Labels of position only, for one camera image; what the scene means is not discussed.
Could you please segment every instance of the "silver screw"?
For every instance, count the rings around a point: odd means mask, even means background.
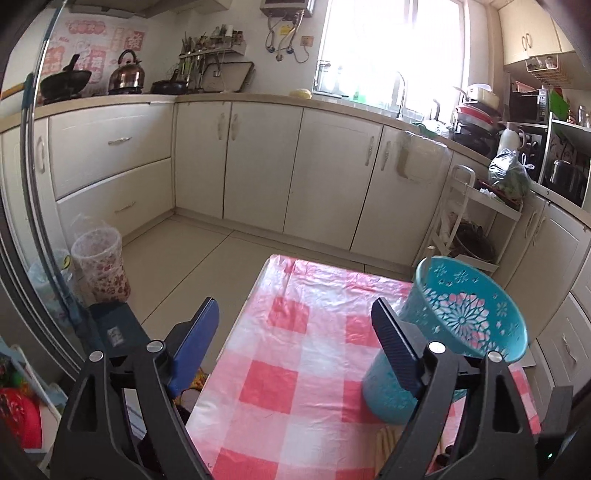
[[[488,352],[488,359],[491,362],[494,363],[499,363],[501,360],[503,360],[503,356],[499,353],[499,352]]]
[[[445,345],[441,342],[431,342],[429,343],[429,350],[433,353],[443,353],[445,352]]]
[[[146,347],[146,350],[150,353],[157,353],[160,350],[162,350],[162,348],[164,348],[164,345],[162,344],[162,342],[160,340],[154,340],[153,342],[150,342],[148,344],[148,346]]]
[[[103,359],[103,352],[100,350],[95,350],[89,355],[88,358],[91,362],[100,362]]]

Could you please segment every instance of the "plastic bag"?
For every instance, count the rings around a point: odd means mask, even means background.
[[[524,163],[525,155],[517,150],[501,150],[488,167],[488,183],[510,200],[521,200],[531,190],[532,181],[527,170],[534,168]]]

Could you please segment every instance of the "dish rack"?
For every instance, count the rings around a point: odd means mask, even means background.
[[[465,182],[458,178],[457,174],[459,172],[464,172],[469,175],[469,181]],[[431,240],[437,249],[439,250],[441,255],[445,257],[449,256],[452,251],[453,247],[453,240],[456,236],[457,229],[460,226],[462,219],[466,214],[466,209],[468,206],[468,202],[470,200],[474,202],[478,202],[492,210],[495,211],[495,217],[491,220],[485,235],[488,236],[491,232],[492,225],[495,223],[496,216],[498,214],[503,215],[510,220],[512,220],[511,227],[509,228],[508,235],[503,243],[501,250],[497,253],[495,262],[485,262],[478,258],[471,257],[469,255],[460,254],[456,258],[468,265],[471,265],[479,270],[489,272],[490,274],[494,273],[496,269],[499,267],[499,263],[501,262],[501,258],[505,253],[507,245],[509,244],[509,240],[513,235],[513,231],[515,230],[515,226],[517,222],[521,218],[521,210],[523,205],[519,206],[519,210],[515,210],[510,206],[506,205],[504,202],[492,199],[487,194],[482,193],[480,190],[474,188],[474,184],[476,183],[476,173],[470,167],[466,167],[464,165],[455,165],[452,168],[452,172],[448,176],[445,185],[443,186],[443,192],[441,194],[441,200],[439,201],[438,208],[436,210],[435,215],[435,224],[434,228],[431,232]],[[461,207],[456,209],[453,205],[449,203],[450,195],[453,191],[460,192],[462,194],[463,199],[461,202]],[[446,223],[446,219],[449,217],[449,213],[453,212],[457,215],[457,219],[451,228],[449,233],[446,232],[446,228],[444,225]]]

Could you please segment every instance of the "pink checkered tablecloth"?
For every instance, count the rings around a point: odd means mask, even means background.
[[[376,435],[361,380],[379,349],[371,305],[400,310],[411,284],[273,255],[187,423],[216,480],[373,480]],[[530,425],[540,422],[521,367]],[[442,445],[453,443],[463,400]]]

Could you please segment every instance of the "blue gripper pad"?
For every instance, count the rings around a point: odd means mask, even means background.
[[[216,333],[219,318],[217,302],[208,297],[192,320],[175,325],[166,337],[164,343],[174,359],[167,385],[173,398],[191,386]]]
[[[421,357],[426,340],[416,325],[398,320],[386,299],[372,305],[371,320],[375,333],[400,386],[418,398],[424,384]]]

